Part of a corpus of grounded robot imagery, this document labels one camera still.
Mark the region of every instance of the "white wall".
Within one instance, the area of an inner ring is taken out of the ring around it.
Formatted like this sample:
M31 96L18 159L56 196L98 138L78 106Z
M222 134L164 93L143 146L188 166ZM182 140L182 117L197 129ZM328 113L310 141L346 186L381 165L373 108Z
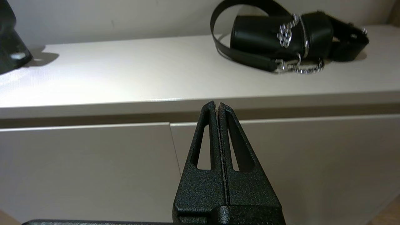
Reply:
M220 0L8 0L27 45L208 34ZM324 10L357 25L384 23L394 0L279 0L291 12ZM217 26L230 29L238 8Z

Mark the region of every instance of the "cabinet drawer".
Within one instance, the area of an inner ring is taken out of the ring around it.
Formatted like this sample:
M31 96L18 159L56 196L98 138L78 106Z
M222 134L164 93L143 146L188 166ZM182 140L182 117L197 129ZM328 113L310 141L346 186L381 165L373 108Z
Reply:
M399 193L400 115L241 124L288 224L363 224ZM181 171L195 127L171 124ZM201 169L209 163L208 141L204 135Z
M20 222L171 222L169 123L0 129L0 209Z

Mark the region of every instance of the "black leather strap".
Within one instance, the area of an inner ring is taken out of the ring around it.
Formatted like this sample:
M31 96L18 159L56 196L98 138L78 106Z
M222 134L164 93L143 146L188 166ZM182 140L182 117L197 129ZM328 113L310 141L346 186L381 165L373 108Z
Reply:
M269 72L275 71L278 67L276 59L265 54L252 54L245 51L240 51L234 48L229 48L222 44L214 35L214 26L218 16L227 8L235 5L250 5L255 6L266 12L269 16L289 16L291 15L285 8L273 0L224 0L214 10L210 20L210 28L212 38L220 54L229 57L238 63L266 70ZM334 29L334 37L338 38L339 42L333 42L329 59L334 61L351 61L353 60L364 47L368 44L366 34L352 24L346 24L333 17L329 16Z

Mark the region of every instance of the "black handbag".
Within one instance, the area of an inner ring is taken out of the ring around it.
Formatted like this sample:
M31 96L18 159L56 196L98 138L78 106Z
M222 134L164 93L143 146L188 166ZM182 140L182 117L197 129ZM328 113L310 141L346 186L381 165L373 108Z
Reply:
M215 37L214 25L224 10L239 4L258 7L269 16L237 16L229 48ZM369 43L365 29L322 11L290 14L273 0L224 0L212 13L210 27L221 55L268 72L319 72L324 59L352 61ZM300 65L304 60L316 63Z

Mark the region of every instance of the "wooden floor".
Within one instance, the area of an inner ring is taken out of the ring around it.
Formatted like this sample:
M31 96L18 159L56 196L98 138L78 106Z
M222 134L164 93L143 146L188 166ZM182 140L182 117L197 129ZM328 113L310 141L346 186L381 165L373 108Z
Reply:
M400 225L400 195L368 225Z

